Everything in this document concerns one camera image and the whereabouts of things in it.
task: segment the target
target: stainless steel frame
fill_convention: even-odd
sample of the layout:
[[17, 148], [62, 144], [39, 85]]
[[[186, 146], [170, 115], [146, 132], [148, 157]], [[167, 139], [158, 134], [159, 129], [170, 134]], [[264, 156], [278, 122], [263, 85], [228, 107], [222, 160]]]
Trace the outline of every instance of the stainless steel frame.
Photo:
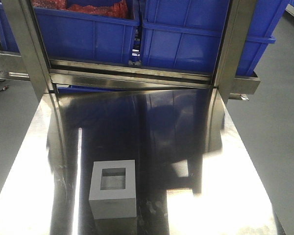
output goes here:
[[2, 0], [13, 35], [29, 74], [37, 99], [54, 92], [49, 76], [49, 60], [30, 0]]
[[217, 65], [213, 75], [214, 87], [219, 89], [219, 93], [225, 103], [227, 103], [232, 91], [233, 80], [256, 2], [257, 0], [233, 0], [230, 2]]
[[[2, 73], [1, 76], [26, 80], [23, 74], [28, 73], [38, 99], [43, 93], [56, 91], [53, 83], [111, 86], [130, 90], [210, 86], [219, 89], [226, 103], [230, 93], [253, 94], [259, 84], [257, 78], [235, 78], [256, 1], [230, 1], [218, 61], [214, 75], [211, 76], [188, 71], [49, 59], [30, 0], [16, 0], [13, 3], [3, 0], [22, 57], [16, 53], [0, 52], [0, 71], [9, 72]], [[10, 72], [22, 74], [18, 77]]]
[[[99, 64], [87, 61], [68, 61], [50, 58], [51, 81], [56, 84], [116, 88], [124, 90], [154, 90], [211, 87], [208, 74], [180, 70], [156, 70], [138, 66]], [[19, 53], [0, 48], [0, 78], [29, 81], [24, 62]], [[236, 76], [231, 93], [254, 94], [260, 79]]]

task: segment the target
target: white box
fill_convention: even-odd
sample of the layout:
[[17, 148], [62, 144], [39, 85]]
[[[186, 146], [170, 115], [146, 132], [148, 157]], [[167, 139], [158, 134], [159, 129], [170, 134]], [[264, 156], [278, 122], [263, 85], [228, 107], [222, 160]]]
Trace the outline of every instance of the white box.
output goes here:
[[136, 217], [135, 160], [94, 162], [89, 203], [94, 219]]

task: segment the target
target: concrete floor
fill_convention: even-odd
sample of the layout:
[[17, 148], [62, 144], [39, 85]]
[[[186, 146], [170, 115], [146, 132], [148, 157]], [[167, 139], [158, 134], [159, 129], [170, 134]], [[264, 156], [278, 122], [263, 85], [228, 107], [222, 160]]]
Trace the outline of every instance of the concrete floor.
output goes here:
[[[228, 109], [287, 235], [294, 235], [294, 19], [285, 14], [256, 68], [250, 101]], [[0, 190], [37, 107], [31, 85], [8, 81], [0, 93]]]
[[285, 13], [256, 73], [250, 101], [227, 108], [287, 235], [294, 235], [294, 18]]

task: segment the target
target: red material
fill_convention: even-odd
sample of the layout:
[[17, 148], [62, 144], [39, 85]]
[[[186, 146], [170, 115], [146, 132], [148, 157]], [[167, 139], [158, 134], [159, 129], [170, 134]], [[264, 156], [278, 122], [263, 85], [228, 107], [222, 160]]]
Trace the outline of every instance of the red material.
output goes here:
[[49, 9], [66, 9], [67, 0], [31, 0], [33, 6]]
[[87, 14], [93, 15], [101, 15], [101, 16], [111, 16], [111, 17], [118, 17], [118, 18], [128, 18], [128, 9], [125, 0], [121, 0], [113, 4], [113, 6], [80, 6], [77, 4], [73, 4], [71, 7], [68, 8], [69, 11], [76, 11], [82, 12]]

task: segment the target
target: stainless steel table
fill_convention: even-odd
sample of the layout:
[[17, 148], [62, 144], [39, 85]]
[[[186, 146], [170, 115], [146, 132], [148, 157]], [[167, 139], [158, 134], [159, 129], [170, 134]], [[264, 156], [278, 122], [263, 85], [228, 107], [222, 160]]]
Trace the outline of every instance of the stainless steel table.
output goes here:
[[[94, 220], [93, 162], [129, 159], [137, 217]], [[189, 89], [45, 94], [0, 194], [9, 234], [283, 231], [218, 91]]]

